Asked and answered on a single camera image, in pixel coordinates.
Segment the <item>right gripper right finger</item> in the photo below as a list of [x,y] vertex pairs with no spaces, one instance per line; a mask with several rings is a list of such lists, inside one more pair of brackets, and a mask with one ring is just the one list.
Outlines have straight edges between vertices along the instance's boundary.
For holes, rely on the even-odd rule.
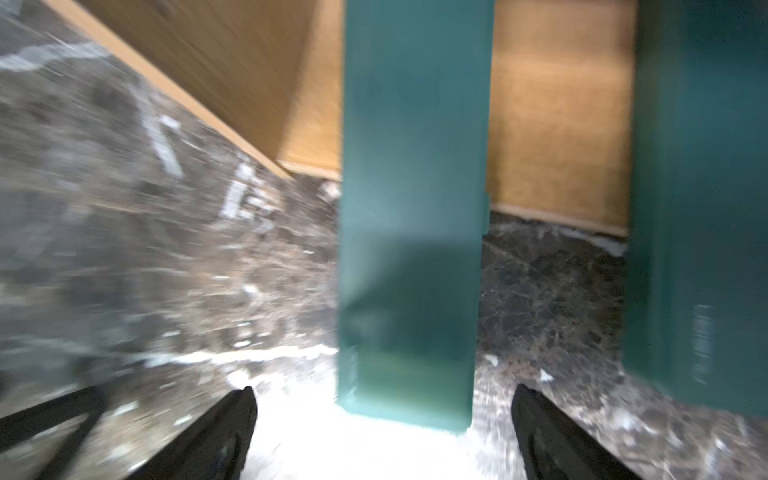
[[529,479],[639,479],[535,389],[524,384],[517,386],[511,418]]

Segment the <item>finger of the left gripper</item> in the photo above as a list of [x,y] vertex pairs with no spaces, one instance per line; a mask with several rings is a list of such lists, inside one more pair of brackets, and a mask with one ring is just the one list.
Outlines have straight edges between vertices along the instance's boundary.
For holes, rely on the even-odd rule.
[[38,433],[62,423],[85,416],[54,453],[35,479],[63,479],[69,472],[80,448],[98,424],[108,406],[107,395],[101,387],[89,386],[37,404],[1,419],[1,452],[32,439]]

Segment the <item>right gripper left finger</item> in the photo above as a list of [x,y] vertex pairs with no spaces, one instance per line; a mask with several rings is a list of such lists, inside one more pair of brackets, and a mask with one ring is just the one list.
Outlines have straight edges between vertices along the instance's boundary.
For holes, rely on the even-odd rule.
[[129,477],[238,479],[257,418],[253,389],[232,390]]

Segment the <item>dark green pencil case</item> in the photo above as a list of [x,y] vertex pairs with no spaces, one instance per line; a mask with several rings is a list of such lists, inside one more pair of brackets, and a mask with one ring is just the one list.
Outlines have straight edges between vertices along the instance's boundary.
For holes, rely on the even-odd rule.
[[491,1],[345,9],[338,394],[346,411],[472,422]]
[[623,364],[767,412],[767,5],[638,6]]

